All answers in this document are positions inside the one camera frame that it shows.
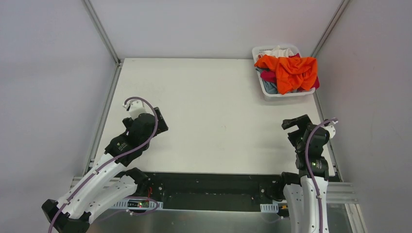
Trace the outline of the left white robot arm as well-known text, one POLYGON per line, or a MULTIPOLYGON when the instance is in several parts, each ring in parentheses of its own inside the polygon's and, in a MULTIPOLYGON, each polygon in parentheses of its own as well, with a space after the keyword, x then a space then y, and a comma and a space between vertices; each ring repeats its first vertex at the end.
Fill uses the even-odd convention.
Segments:
POLYGON ((109 142, 89 172, 65 195, 42 204, 50 232, 85 233, 99 215, 121 199, 147 194, 149 177, 136 167, 127 167, 149 148, 154 136, 169 128, 158 107, 152 114, 143 107, 127 110, 130 117, 122 121, 125 131, 109 142))

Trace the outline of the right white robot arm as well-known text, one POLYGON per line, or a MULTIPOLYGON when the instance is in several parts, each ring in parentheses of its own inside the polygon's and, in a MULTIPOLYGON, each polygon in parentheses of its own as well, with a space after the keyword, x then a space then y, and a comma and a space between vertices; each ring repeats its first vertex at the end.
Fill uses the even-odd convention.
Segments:
POLYGON ((327 233, 326 192, 329 166, 322 156, 330 133, 312 123, 308 115, 285 119, 282 128, 297 126, 288 133, 295 149, 298 173, 284 172, 276 194, 285 199, 293 233, 327 233))

